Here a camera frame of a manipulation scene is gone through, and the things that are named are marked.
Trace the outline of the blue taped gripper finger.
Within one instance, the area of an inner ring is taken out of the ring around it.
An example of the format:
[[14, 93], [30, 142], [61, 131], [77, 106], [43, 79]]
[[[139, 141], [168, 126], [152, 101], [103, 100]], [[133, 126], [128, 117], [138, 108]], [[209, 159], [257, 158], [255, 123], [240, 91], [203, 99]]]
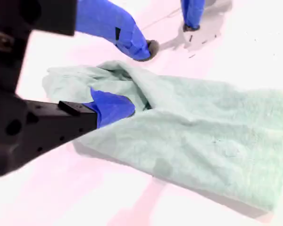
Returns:
[[151, 60], [159, 50], [159, 43], [146, 39], [133, 17], [109, 0], [31, 0], [29, 22], [41, 31], [103, 38], [135, 61]]
[[181, 0], [183, 32], [193, 32], [200, 29], [204, 7], [205, 0]]
[[28, 101], [25, 160], [29, 162], [64, 143], [134, 115], [132, 101], [122, 95], [90, 90], [92, 101], [57, 104]]

